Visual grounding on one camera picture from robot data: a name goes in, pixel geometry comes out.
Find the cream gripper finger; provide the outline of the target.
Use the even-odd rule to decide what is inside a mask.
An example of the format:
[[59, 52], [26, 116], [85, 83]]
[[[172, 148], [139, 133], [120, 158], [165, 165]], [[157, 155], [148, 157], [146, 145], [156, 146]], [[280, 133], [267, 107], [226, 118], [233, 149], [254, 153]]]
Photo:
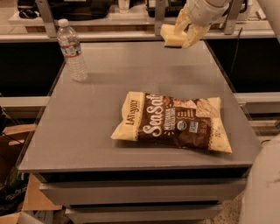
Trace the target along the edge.
[[180, 35], [190, 23], [191, 20], [187, 14], [187, 10], [182, 9], [178, 14], [173, 33], [175, 35]]
[[183, 43], [183, 48], [188, 48], [196, 44], [201, 38], [203, 38], [210, 29], [210, 25], [200, 26], [191, 24], [187, 30], [186, 40]]

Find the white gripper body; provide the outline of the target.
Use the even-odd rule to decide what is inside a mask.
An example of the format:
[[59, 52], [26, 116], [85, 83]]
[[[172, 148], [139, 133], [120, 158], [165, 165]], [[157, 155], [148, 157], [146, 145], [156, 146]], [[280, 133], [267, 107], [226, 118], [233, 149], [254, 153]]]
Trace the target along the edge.
[[186, 12], [194, 25], [206, 26], [219, 20], [231, 0], [186, 0]]

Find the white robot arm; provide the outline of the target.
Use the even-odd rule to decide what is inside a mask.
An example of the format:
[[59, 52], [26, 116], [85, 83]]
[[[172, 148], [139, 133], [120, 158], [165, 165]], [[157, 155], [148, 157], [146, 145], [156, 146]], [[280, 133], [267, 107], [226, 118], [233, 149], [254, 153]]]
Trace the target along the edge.
[[[225, 11], [241, 3], [242, 0], [187, 0], [174, 33], [186, 32], [182, 46], [193, 46]], [[280, 136], [262, 147], [251, 168], [239, 224], [280, 224]]]

